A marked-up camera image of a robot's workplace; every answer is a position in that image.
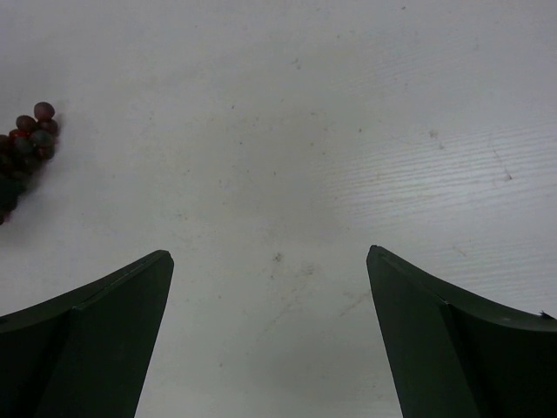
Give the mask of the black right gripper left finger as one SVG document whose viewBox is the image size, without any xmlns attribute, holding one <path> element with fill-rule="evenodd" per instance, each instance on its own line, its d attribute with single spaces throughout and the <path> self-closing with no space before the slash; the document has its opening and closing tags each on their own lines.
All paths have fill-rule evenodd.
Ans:
<svg viewBox="0 0 557 418">
<path fill-rule="evenodd" d="M 157 250 L 1 318 L 3 417 L 132 417 L 174 262 Z"/>
</svg>

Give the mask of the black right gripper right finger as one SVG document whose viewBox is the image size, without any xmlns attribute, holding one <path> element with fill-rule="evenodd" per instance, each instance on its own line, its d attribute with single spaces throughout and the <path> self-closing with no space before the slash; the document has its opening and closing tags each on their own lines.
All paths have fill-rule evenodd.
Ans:
<svg viewBox="0 0 557 418">
<path fill-rule="evenodd" d="M 366 258 L 405 417 L 554 417 L 556 319 L 488 300 L 381 246 Z"/>
</svg>

